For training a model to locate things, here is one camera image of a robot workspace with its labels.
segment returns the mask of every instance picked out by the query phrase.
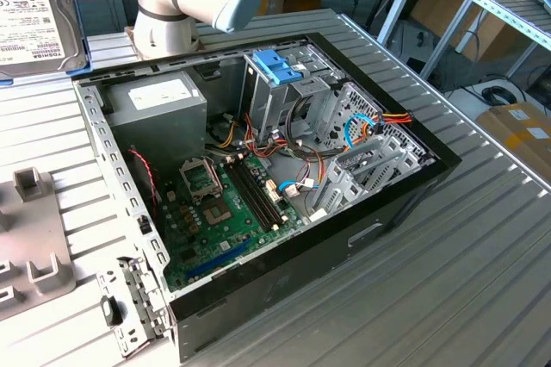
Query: toshiba hard drive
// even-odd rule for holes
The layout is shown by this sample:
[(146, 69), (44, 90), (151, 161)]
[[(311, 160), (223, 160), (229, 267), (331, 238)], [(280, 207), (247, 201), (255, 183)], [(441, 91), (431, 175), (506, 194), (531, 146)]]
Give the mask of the toshiba hard drive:
[(76, 0), (0, 0), (0, 81), (89, 67)]

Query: hard drive label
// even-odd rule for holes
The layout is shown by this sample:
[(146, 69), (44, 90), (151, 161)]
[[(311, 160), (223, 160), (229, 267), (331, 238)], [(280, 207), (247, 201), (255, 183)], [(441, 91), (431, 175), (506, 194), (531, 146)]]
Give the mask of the hard drive label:
[(50, 0), (0, 0), (0, 65), (64, 56)]

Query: expansion slot bracket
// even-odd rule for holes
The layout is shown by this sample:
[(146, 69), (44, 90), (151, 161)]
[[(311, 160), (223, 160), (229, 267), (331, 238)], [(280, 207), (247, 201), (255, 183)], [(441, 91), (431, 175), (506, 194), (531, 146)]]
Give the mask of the expansion slot bracket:
[(123, 357), (130, 357), (172, 325), (163, 294), (153, 272), (142, 257), (119, 258), (118, 265), (99, 272), (102, 311), (113, 327)]

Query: sticker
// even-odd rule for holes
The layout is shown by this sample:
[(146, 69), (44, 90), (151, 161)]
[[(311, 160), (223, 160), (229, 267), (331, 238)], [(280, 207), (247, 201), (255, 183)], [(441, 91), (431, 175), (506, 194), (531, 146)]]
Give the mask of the sticker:
[(64, 56), (50, 0), (0, 0), (0, 65)]
[(524, 113), (522, 110), (509, 110), (509, 113), (511, 113), (511, 115), (513, 117), (515, 117), (517, 120), (528, 120), (529, 117), (526, 113)]
[(173, 103), (190, 98), (191, 93), (183, 85), (182, 80), (176, 79), (163, 83), (146, 85), (138, 89), (131, 89), (128, 96), (137, 110), (149, 109), (161, 104)]
[(528, 131), (537, 139), (549, 139), (549, 135), (542, 128), (529, 128)]

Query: aluminum table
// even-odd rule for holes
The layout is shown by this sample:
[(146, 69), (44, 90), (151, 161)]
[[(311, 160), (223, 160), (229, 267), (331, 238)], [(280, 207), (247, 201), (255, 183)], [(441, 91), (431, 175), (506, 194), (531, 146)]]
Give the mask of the aluminum table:
[[(345, 16), (258, 18), (231, 36), (200, 27), (209, 48), (307, 30), (324, 34), (463, 161), (402, 226), (189, 365), (545, 365), (551, 188)], [(90, 45), (96, 67), (137, 60), (124, 34)], [(77, 288), (0, 323), (2, 364), (176, 366), (168, 339), (124, 361), (103, 320), (94, 274), (132, 248), (60, 75), (0, 90), (0, 178), (27, 165), (54, 176)]]
[[(436, 68), (447, 45), (461, 27), (474, 4), (479, 5), (482, 11), (474, 19), (468, 31), (475, 33), (487, 13), (490, 12), (533, 41), (509, 70), (507, 77), (510, 78), (518, 70), (538, 45), (551, 51), (551, 14), (536, 0), (465, 0), (421, 71), (421, 78), (428, 78)], [(455, 50), (461, 53), (471, 37), (470, 33), (466, 33)]]

